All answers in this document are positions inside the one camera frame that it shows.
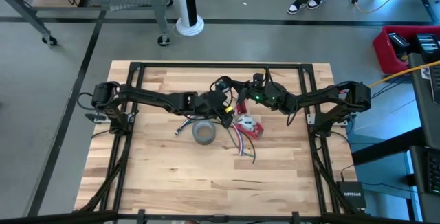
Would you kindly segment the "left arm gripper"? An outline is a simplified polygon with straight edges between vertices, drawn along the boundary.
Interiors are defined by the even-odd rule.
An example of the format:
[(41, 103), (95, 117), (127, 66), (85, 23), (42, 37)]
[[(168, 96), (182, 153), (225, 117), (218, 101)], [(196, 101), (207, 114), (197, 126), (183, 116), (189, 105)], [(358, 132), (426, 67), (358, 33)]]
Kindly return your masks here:
[(205, 119), (218, 119), (224, 128), (229, 128), (233, 121), (233, 111), (225, 104), (227, 95), (222, 91), (207, 91), (190, 98), (189, 115)]

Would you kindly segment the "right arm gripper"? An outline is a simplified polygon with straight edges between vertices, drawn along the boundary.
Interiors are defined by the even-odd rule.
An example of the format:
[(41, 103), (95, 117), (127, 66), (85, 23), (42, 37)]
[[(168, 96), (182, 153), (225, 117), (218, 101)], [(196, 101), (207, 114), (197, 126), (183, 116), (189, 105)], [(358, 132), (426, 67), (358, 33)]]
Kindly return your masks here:
[(229, 82), (238, 93), (237, 105), (242, 105), (245, 100), (253, 100), (271, 111), (289, 113), (289, 92), (284, 86), (266, 78), (246, 82), (229, 79)]

